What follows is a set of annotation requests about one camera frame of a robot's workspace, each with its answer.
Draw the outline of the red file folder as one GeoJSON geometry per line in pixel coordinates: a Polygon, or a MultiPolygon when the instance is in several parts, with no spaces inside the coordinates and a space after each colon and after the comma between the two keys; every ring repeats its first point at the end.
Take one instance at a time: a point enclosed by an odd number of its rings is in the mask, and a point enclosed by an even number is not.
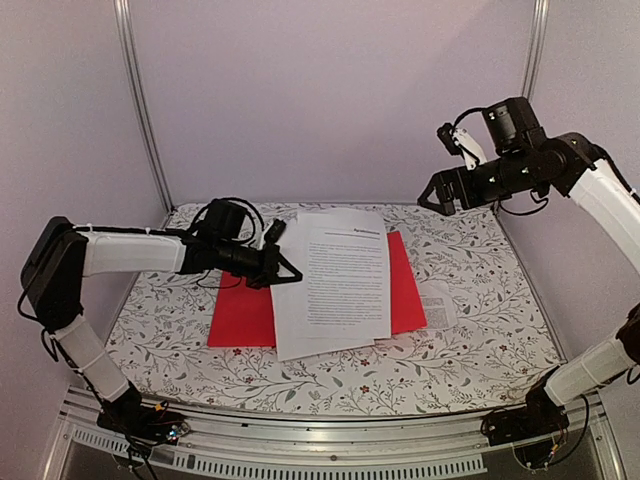
{"type": "MultiPolygon", "coordinates": [[[[407,333],[428,325],[419,289],[399,232],[387,235],[391,268],[391,332],[407,333]]],[[[210,348],[274,347],[272,298],[267,288],[255,290],[244,280],[222,274],[207,346],[210,348]]]]}

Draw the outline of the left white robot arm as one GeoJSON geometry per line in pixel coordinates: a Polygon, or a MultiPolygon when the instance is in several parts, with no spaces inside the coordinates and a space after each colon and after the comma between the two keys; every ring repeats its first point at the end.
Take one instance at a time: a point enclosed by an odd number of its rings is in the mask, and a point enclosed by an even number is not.
{"type": "Polygon", "coordinates": [[[251,289],[298,283],[302,272],[281,253],[284,221],[265,223],[250,202],[211,200],[185,229],[76,225],[51,218],[21,274],[20,316],[42,327],[52,358],[64,357],[99,399],[110,403],[111,419],[128,434],[148,426],[148,412],[127,395],[136,388],[106,353],[81,304],[86,278],[111,273],[169,272],[195,275],[219,270],[251,289]]]}

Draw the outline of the printed white paper sheets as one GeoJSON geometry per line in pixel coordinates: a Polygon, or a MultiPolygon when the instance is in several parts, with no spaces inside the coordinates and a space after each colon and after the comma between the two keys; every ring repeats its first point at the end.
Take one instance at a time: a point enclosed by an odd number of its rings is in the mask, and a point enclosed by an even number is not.
{"type": "Polygon", "coordinates": [[[299,211],[280,245],[303,278],[271,288],[279,361],[391,337],[389,247],[378,213],[299,211]]]}

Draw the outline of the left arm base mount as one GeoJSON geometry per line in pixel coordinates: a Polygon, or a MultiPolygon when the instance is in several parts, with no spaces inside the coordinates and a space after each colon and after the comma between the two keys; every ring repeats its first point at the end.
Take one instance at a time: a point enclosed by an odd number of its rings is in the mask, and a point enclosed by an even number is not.
{"type": "Polygon", "coordinates": [[[170,410],[166,401],[155,406],[144,405],[133,385],[116,400],[101,401],[97,425],[151,445],[175,445],[191,431],[186,417],[170,410]]]}

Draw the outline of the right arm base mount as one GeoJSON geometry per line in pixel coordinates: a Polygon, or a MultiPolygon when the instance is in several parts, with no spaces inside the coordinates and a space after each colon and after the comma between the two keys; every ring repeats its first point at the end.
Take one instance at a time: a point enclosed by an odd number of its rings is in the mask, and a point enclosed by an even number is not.
{"type": "Polygon", "coordinates": [[[558,434],[557,439],[516,448],[516,460],[530,470],[549,467],[567,440],[568,416],[562,406],[549,398],[544,386],[543,380],[538,381],[526,394],[523,406],[496,408],[483,417],[480,425],[480,432],[490,446],[558,434]]]}

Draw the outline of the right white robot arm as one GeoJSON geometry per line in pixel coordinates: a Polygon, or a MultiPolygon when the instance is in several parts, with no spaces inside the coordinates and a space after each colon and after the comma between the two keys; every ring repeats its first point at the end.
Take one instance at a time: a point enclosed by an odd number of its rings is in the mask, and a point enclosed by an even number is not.
{"type": "MultiPolygon", "coordinates": [[[[587,254],[596,254],[604,266],[613,254],[613,266],[633,267],[639,280],[639,197],[615,162],[601,146],[589,141],[582,134],[569,132],[548,138],[543,127],[525,97],[512,97],[488,107],[473,107],[459,114],[454,122],[445,122],[436,130],[439,141],[449,155],[460,156],[465,166],[433,173],[429,183],[417,199],[417,204],[444,216],[461,210],[485,209],[492,212],[504,231],[526,282],[536,302],[544,298],[538,295],[526,262],[523,263],[510,232],[504,229],[502,217],[531,218],[545,209],[549,203],[549,192],[570,199],[599,225],[608,245],[585,246],[592,240],[585,233],[570,231],[572,236],[564,238],[568,243],[562,252],[574,257],[567,268],[568,285],[591,282],[594,293],[604,298],[601,289],[604,280],[585,280],[580,277],[578,260],[586,260],[587,254]],[[460,123],[469,115],[479,113],[483,117],[495,147],[497,158],[487,159],[482,147],[460,123]],[[526,212],[514,212],[503,208],[504,202],[514,195],[528,192],[537,207],[526,212]]],[[[610,384],[626,371],[639,364],[639,304],[621,322],[612,324],[604,320],[605,326],[620,327],[601,341],[589,345],[583,352],[567,360],[561,353],[562,363],[549,368],[529,396],[536,396],[517,415],[517,427],[527,436],[537,436],[552,424],[556,417],[555,406],[569,403],[578,395],[610,384]]]]}

